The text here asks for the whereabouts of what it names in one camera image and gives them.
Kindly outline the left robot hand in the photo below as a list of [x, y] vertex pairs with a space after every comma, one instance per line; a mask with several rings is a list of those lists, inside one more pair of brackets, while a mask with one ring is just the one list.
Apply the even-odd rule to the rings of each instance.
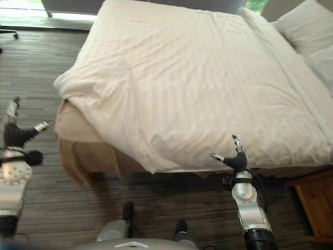
[[20, 97], [17, 96], [8, 103], [4, 115], [4, 146], [24, 147], [25, 143], [35, 138], [41, 132], [53, 125], [51, 121], [43, 121], [29, 128], [20, 128], [17, 125], [17, 114], [20, 107]]

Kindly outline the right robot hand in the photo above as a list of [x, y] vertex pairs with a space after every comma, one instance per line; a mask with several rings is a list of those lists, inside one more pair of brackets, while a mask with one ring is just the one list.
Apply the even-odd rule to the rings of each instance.
[[220, 161], [226, 166], [232, 168], [235, 171], [245, 171], [247, 168], [247, 155], [241, 141], [236, 135], [232, 135], [234, 143], [236, 145], [236, 156], [225, 157], [216, 153], [210, 153], [210, 157], [214, 160]]

